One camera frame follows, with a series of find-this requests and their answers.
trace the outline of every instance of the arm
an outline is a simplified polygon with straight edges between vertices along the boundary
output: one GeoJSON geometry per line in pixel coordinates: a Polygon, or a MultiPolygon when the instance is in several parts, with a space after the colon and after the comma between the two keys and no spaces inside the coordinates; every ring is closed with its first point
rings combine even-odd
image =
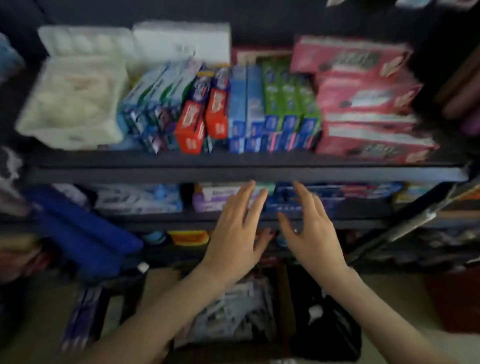
{"type": "Polygon", "coordinates": [[[150,307],[93,344],[81,363],[151,363],[197,313],[258,263],[270,241],[270,231],[264,230],[254,246],[258,219],[267,198],[263,190],[244,220],[254,187],[255,183],[250,182],[228,199],[197,268],[150,307]]]}
{"type": "Polygon", "coordinates": [[[360,324],[390,364],[451,364],[399,314],[380,299],[349,268],[335,228],[318,196],[294,183],[303,210],[303,231],[297,235],[288,219],[278,215],[288,247],[310,275],[360,324]]]}

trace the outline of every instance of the white package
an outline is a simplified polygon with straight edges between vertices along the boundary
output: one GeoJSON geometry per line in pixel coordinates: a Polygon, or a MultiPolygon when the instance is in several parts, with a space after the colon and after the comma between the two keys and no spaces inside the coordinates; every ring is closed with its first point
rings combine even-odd
{"type": "Polygon", "coordinates": [[[38,36],[51,57],[122,57],[130,70],[142,63],[132,31],[122,27],[45,25],[38,36]]]}
{"type": "Polygon", "coordinates": [[[127,87],[123,60],[48,58],[15,129],[64,150],[119,143],[123,133],[117,124],[117,105],[127,87]]]}
{"type": "Polygon", "coordinates": [[[148,21],[135,24],[133,35],[148,63],[194,58],[208,63],[231,63],[228,23],[148,21]]]}

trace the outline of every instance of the forearm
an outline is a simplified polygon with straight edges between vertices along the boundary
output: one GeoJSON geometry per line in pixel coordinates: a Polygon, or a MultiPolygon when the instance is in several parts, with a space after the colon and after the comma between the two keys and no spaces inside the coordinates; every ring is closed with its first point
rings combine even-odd
{"type": "Polygon", "coordinates": [[[198,266],[150,307],[92,345],[81,362],[151,363],[168,341],[226,288],[224,282],[198,266]]]}
{"type": "Polygon", "coordinates": [[[388,363],[453,363],[382,301],[353,269],[338,277],[327,292],[350,312],[388,363]]]}

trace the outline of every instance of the person's left hand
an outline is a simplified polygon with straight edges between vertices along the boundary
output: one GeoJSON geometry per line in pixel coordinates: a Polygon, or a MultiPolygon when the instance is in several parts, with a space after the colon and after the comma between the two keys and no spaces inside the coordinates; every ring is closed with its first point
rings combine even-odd
{"type": "Polygon", "coordinates": [[[254,188],[255,181],[250,181],[230,196],[200,263],[202,269],[226,285],[243,278],[258,263],[271,240],[270,229],[265,229],[254,244],[258,219],[268,196],[263,189],[247,212],[254,188]]]}

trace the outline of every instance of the person's right hand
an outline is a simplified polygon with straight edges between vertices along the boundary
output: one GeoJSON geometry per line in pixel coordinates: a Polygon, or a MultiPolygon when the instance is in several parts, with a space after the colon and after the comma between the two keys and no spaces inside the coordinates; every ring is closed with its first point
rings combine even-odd
{"type": "Polygon", "coordinates": [[[294,182],[293,187],[302,205],[303,231],[296,234],[282,213],[278,214],[280,228],[300,264],[328,291],[338,279],[348,275],[350,269],[320,198],[310,193],[303,184],[294,182]]]}

